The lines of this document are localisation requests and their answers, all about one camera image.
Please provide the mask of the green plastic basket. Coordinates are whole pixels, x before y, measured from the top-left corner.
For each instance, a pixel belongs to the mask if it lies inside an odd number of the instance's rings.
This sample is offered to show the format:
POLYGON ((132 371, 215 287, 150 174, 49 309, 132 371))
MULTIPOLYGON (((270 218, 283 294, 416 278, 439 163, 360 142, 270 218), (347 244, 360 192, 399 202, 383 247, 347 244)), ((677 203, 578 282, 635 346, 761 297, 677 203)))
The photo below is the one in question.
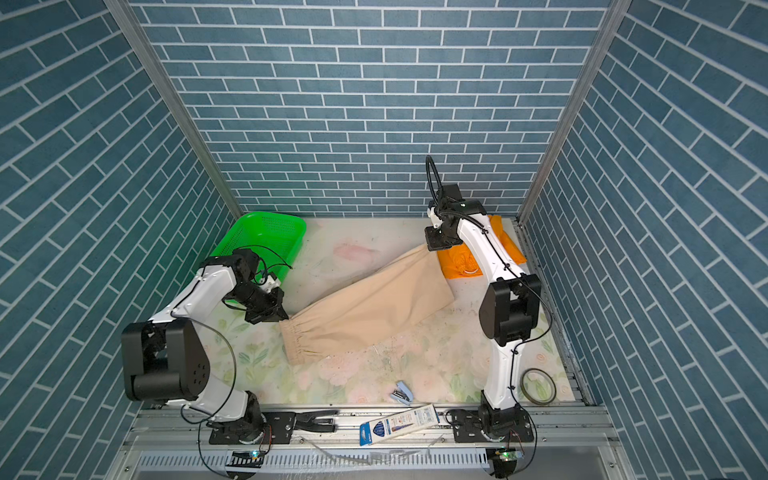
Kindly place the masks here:
POLYGON ((306 222, 299 217, 249 213, 234 223, 211 256, 230 255, 238 248, 251 249, 264 259, 269 272, 284 282, 302 248, 306 229, 306 222))

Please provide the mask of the beige shorts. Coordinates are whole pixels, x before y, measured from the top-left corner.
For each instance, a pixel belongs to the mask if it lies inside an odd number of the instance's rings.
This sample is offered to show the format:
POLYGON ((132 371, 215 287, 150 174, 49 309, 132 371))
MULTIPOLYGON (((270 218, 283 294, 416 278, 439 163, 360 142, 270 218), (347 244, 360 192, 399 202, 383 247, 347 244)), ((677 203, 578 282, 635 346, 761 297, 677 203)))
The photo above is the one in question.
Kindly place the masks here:
POLYGON ((302 365, 366 349, 453 301, 437 254, 418 246, 281 321, 287 360, 302 365))

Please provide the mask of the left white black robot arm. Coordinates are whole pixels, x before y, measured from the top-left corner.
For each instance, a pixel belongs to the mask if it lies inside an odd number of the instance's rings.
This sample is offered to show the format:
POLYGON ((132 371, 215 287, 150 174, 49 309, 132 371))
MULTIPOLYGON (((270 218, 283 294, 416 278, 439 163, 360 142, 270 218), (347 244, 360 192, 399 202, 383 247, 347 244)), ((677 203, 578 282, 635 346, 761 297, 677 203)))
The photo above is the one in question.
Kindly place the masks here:
POLYGON ((285 320, 283 297, 277 276, 249 248, 205 259, 166 307, 123 330, 127 398, 176 405, 201 414, 213 428, 235 431, 243 443, 254 442, 266 425, 256 396, 238 389, 235 378, 216 377, 200 336, 224 336, 212 323, 219 307, 243 313, 251 325, 285 320))

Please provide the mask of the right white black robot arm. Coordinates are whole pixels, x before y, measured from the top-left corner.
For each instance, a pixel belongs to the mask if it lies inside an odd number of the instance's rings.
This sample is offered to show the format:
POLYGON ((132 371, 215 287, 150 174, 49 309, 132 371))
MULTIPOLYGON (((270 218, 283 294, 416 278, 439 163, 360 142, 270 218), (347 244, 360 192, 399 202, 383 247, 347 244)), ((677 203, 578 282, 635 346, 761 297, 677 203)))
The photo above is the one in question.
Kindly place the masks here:
POLYGON ((491 342, 490 370, 478 408, 482 431, 496 438, 521 428, 524 437, 532 425, 517 397, 518 357, 538 324, 541 282, 506 252, 480 202, 464 199, 456 184, 431 184, 429 190, 428 249, 467 246, 487 282, 478 311, 482 331, 491 342))

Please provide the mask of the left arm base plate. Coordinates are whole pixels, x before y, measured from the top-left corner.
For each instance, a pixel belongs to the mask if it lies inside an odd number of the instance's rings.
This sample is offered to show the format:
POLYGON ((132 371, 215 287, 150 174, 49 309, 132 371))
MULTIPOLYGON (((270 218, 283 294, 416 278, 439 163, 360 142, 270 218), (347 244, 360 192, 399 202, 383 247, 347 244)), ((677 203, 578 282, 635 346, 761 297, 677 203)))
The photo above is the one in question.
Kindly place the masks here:
POLYGON ((212 422, 211 445, 289 444, 295 425, 295 412, 263 412, 231 422, 212 422))

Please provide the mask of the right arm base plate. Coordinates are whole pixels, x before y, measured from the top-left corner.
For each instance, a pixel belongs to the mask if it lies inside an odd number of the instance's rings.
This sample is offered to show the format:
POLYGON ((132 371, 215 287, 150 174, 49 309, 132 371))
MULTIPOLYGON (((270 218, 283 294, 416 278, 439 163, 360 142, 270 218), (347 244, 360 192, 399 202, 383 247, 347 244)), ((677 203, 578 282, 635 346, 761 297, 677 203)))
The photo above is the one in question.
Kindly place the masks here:
POLYGON ((480 406, 478 410, 450 409, 445 419, 456 443, 532 442, 533 425, 522 407, 493 409, 480 406))

